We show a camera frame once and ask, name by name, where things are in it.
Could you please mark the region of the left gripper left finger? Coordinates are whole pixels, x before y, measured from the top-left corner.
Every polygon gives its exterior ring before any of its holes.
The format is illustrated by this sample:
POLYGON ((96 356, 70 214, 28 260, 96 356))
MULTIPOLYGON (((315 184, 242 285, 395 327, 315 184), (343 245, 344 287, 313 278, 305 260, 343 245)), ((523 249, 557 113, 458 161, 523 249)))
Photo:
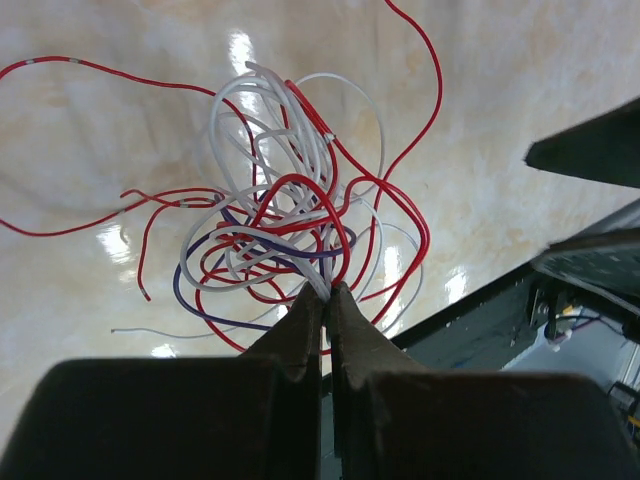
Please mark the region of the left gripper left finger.
POLYGON ((304 287, 236 357, 64 361, 41 379, 5 479, 314 479, 323 304, 304 287))

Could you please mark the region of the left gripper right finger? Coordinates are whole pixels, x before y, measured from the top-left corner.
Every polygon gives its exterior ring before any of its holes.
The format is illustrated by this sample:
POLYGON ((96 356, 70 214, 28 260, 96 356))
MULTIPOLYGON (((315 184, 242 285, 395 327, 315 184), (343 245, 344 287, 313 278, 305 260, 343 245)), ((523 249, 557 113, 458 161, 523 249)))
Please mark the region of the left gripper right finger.
POLYGON ((635 479, 605 393, 575 374, 432 370, 345 284, 327 303, 334 451, 345 479, 635 479))

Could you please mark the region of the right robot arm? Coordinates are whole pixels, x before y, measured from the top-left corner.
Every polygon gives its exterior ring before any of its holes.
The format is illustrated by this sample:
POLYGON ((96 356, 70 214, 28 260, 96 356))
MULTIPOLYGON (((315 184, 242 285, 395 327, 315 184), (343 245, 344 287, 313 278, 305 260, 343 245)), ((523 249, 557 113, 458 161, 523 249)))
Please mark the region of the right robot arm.
POLYGON ((524 162, 542 171, 637 188, 639 100, 531 145, 524 162))

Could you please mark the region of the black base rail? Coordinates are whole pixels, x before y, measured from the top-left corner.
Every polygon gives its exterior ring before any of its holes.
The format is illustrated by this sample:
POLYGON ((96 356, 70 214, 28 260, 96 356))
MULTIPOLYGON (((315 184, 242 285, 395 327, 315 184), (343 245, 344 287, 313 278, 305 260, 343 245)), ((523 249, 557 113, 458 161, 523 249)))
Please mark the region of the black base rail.
POLYGON ((391 341, 429 368, 499 370, 534 343, 533 298, 546 282, 525 263, 391 341))

